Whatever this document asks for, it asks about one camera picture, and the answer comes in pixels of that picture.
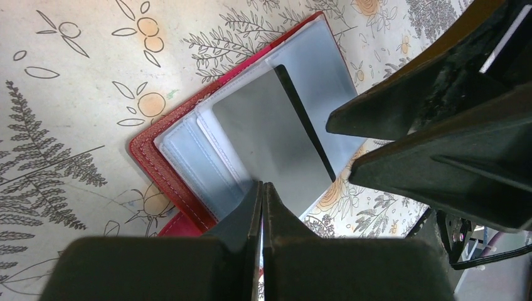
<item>floral tablecloth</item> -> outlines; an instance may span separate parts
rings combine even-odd
[[[326,13],[361,93],[434,42],[469,1],[3,1],[1,298],[35,299],[78,237],[156,235],[177,209],[129,157],[128,141],[306,16]],[[358,155],[384,143],[369,140]],[[425,209],[352,186],[348,172],[304,220],[323,237],[403,236]]]

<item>wire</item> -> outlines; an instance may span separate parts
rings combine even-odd
[[[532,252],[532,245],[524,246],[522,248],[500,254],[480,257],[474,260],[452,263],[451,266],[454,270],[465,270],[466,268],[474,268],[479,265],[487,265],[488,263],[494,263],[497,261],[514,258],[517,256],[525,255],[530,252]]]

